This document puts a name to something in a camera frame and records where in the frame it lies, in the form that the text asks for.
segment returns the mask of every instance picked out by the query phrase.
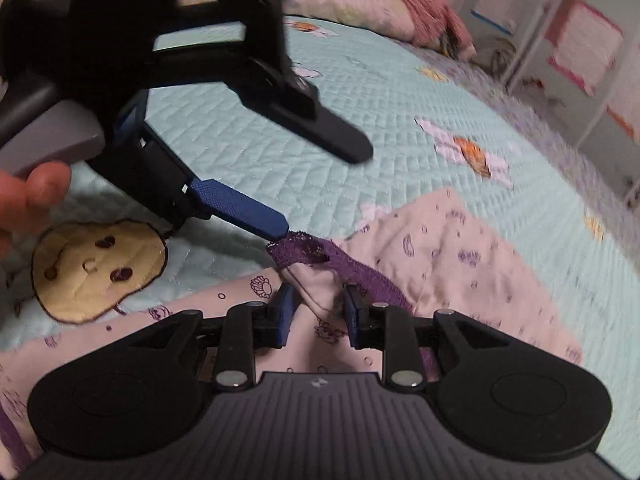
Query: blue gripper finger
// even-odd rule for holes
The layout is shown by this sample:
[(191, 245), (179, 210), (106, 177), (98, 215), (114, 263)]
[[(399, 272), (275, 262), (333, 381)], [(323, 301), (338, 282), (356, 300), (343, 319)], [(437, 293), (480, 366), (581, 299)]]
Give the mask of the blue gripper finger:
[(358, 300), (346, 287), (342, 292), (342, 312), (347, 325), (347, 334), (352, 348), (358, 347)]
[(189, 189), (208, 213), (265, 240), (276, 242), (289, 231), (289, 223), (282, 213), (217, 180), (194, 178)]
[(296, 288), (290, 283), (283, 283), (276, 297), (271, 301), (271, 305), (277, 306), (280, 313), (278, 317), (278, 345), (286, 346), (291, 321), (293, 321), (293, 315), (298, 307)]

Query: ribbed gray surface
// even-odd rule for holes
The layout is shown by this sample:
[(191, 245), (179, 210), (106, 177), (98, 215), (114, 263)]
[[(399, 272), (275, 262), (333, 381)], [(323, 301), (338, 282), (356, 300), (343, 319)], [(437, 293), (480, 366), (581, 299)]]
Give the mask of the ribbed gray surface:
[(455, 439), (424, 399), (375, 374), (268, 373), (219, 396), (200, 423), (137, 459), (86, 462), (47, 454), (21, 480), (606, 480), (594, 455), (554, 465), (487, 457)]

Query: cookie plush toy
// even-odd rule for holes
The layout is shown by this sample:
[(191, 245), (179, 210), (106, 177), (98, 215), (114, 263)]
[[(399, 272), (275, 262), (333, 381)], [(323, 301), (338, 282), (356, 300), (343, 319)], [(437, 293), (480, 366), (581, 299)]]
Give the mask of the cookie plush toy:
[(84, 323), (156, 279), (166, 265), (164, 240), (149, 224), (62, 224), (33, 251), (36, 299), (54, 319)]

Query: round pad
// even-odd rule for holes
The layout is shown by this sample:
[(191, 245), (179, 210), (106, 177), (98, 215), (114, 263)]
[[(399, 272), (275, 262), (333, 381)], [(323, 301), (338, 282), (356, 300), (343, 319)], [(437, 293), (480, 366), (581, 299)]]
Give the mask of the round pad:
[(198, 382), (167, 352), (122, 347), (47, 374), (29, 397), (28, 413), (46, 449), (113, 460), (178, 439), (202, 404)]
[(523, 462), (595, 449), (611, 417), (609, 394), (596, 377), (524, 345), (465, 353), (444, 377), (437, 402), (463, 440)]

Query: chocolate chip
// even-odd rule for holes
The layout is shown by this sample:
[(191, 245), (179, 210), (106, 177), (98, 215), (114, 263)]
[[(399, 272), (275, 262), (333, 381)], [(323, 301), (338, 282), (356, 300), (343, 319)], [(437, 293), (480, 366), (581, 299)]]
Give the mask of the chocolate chip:
[(105, 236), (102, 240), (98, 240), (95, 246), (100, 249), (111, 249), (116, 244), (116, 238), (109, 235)]
[(130, 267), (121, 267), (116, 270), (112, 270), (109, 278), (113, 283), (115, 282), (126, 282), (133, 276), (133, 270)]
[(49, 267), (49, 269), (44, 270), (44, 277), (52, 282), (58, 277), (58, 270), (55, 267)]

